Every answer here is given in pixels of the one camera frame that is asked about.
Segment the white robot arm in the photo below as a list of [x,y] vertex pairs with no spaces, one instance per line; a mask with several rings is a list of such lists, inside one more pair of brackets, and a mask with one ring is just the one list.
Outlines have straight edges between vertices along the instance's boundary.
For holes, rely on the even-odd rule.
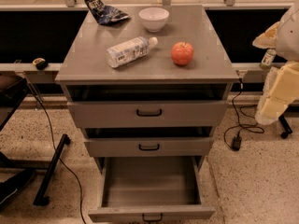
[[269,125],[277,121],[288,106],[299,98],[299,2],[296,1],[252,45],[259,49],[273,49],[287,62],[281,67],[271,67],[257,106],[255,119]]

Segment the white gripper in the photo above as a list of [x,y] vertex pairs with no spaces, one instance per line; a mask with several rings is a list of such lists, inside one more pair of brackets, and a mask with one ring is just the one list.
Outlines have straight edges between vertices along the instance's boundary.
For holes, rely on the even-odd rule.
[[[258,35],[252,45],[259,49],[274,49],[279,22]],[[257,106],[256,121],[270,125],[277,121],[288,106],[299,98],[299,62],[286,62],[281,68],[272,67],[263,85],[263,95]]]

